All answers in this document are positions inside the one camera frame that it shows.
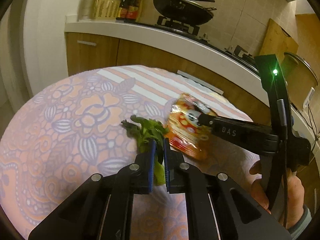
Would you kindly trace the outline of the grey right sleeve forearm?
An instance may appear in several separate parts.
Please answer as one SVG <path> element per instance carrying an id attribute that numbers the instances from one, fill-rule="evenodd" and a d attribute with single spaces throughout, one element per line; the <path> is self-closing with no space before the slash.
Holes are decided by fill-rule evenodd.
<path id="1" fill-rule="evenodd" d="M 311 212 L 306 205 L 303 206 L 303 210 L 303 215 L 299 219 L 299 221 L 294 226 L 288 229 L 288 232 L 290 233 L 292 240 L 296 240 L 307 228 L 307 226 L 312 220 Z"/>

